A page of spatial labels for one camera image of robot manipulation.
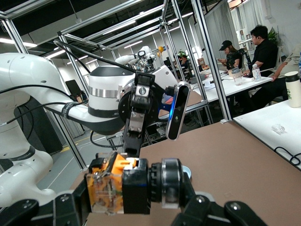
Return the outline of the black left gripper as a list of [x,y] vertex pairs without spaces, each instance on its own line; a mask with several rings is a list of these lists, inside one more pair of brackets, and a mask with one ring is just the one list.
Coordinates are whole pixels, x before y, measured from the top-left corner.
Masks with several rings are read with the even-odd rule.
[[125,123],[123,152],[128,157],[139,158],[145,127],[158,120],[162,89],[152,87],[154,81],[152,74],[137,73],[135,87],[129,88],[119,102],[119,116]]

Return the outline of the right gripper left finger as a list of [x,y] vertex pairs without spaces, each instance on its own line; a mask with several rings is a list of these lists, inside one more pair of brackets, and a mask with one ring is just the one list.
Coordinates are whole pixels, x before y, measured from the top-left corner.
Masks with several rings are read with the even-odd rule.
[[0,211],[2,226],[84,226],[91,206],[87,182],[73,192],[64,192],[40,206],[37,200],[23,199]]

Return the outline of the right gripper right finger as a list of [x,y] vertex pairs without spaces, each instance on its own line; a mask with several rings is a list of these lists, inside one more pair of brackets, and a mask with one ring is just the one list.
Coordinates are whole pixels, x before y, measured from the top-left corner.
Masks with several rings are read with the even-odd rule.
[[181,212],[173,226],[265,226],[266,223],[244,202],[228,201],[224,206],[197,195],[187,175],[181,179]]

